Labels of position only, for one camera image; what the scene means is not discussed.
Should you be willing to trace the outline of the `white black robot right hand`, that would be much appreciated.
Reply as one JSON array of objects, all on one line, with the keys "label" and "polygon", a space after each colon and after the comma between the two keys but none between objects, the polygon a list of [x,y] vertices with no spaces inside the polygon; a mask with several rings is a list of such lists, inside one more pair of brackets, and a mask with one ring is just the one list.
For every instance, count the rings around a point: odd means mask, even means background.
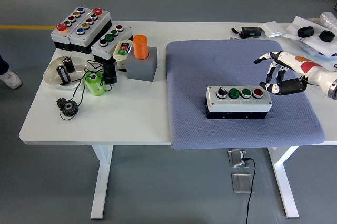
[{"label": "white black robot right hand", "polygon": [[[254,61],[255,64],[272,59],[266,81],[260,86],[275,95],[289,95],[306,90],[307,85],[317,85],[324,95],[336,99],[336,71],[329,71],[306,57],[285,51],[269,52]],[[299,78],[284,80],[287,70],[293,70]]]}]

